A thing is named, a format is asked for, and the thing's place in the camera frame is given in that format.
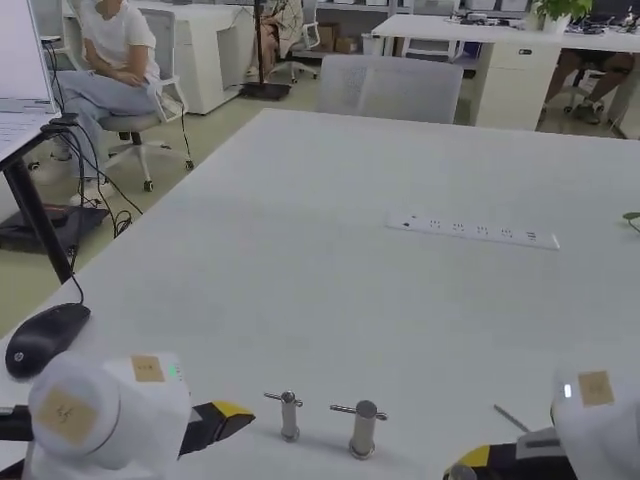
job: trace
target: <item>monitor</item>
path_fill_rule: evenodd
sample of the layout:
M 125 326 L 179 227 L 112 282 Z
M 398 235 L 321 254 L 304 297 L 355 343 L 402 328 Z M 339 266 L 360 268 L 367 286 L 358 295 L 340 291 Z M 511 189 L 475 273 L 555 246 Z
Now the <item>monitor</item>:
M 597 19 L 623 20 L 629 15 L 629 11 L 637 0 L 594 0 L 591 8 L 591 17 Z
M 3 100 L 52 103 L 49 74 L 30 1 L 2 0 L 0 8 L 0 64 L 4 66 L 0 74 L 0 110 Z

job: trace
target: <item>person's hand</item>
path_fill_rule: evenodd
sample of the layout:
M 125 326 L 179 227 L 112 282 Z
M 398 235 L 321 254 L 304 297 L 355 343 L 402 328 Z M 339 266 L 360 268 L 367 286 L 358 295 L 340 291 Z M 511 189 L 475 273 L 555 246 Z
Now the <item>person's hand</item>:
M 119 82 L 125 83 L 131 87 L 140 87 L 143 85 L 142 80 L 131 72 L 116 71 L 113 78 Z

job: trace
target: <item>paper label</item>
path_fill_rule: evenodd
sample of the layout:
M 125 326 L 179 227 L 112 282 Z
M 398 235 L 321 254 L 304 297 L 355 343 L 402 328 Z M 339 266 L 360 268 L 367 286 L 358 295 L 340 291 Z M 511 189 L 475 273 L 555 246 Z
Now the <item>paper label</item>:
M 51 389 L 36 415 L 38 423 L 75 446 L 83 444 L 97 418 L 93 407 L 58 388 Z
M 609 374 L 606 371 L 581 373 L 578 375 L 578 384 L 583 406 L 597 407 L 614 402 Z
M 164 373 L 158 357 L 134 355 L 131 357 L 136 382 L 164 382 Z

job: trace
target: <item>power outlet socket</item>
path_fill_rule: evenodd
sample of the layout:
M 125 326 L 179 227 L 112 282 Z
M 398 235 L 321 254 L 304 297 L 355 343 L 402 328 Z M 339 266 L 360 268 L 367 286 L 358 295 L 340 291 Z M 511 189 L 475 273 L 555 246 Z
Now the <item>power outlet socket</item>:
M 536 230 L 519 230 L 496 227 L 484 223 L 442 220 L 426 215 L 392 214 L 387 217 L 386 226 L 410 232 L 447 235 L 450 237 L 482 240 L 485 242 L 509 243 L 523 247 L 560 250 L 555 235 Z

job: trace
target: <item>green floor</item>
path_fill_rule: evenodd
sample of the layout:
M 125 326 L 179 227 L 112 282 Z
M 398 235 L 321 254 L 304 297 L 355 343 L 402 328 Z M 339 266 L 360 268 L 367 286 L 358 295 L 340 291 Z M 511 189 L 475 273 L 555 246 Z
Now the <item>green floor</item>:
M 457 123 L 465 124 L 468 118 L 469 105 L 464 97 L 465 91 L 468 92 L 471 87 L 470 82 L 465 83 L 463 87 L 463 99 L 458 107 Z M 188 116 L 186 128 L 194 161 L 198 164 L 206 159 L 263 108 L 313 110 L 316 89 L 317 81 L 301 80 L 294 86 L 291 95 L 277 104 L 235 99 L 207 116 Z M 554 102 L 541 130 L 594 136 L 611 135 L 606 127 L 584 126 L 567 119 L 562 113 L 565 101 L 566 99 L 559 98 Z M 179 122 L 152 130 L 149 135 L 146 135 L 146 139 L 163 139 L 174 148 L 184 149 Z M 109 138 L 109 141 L 116 142 L 116 139 Z M 143 210 L 152 206 L 186 175 L 183 165 L 177 162 L 159 161 L 152 163 L 150 168 L 155 184 L 155 190 L 152 193 L 142 191 L 141 172 L 134 162 L 125 162 L 109 172 L 120 188 Z M 197 169 L 191 174 L 197 175 Z M 69 180 L 62 185 L 41 188 L 40 191 L 45 201 L 60 203 L 65 202 L 75 193 L 75 184 Z M 125 207 L 125 202 L 121 198 L 116 198 L 111 203 L 114 210 Z M 100 229 L 83 242 L 77 268 L 82 268 L 112 241 L 111 232 L 110 223 L 105 221 Z M 57 278 L 45 256 L 3 250 L 0 250 L 0 285 L 2 285 L 0 288 L 0 335 L 13 328 L 58 287 Z

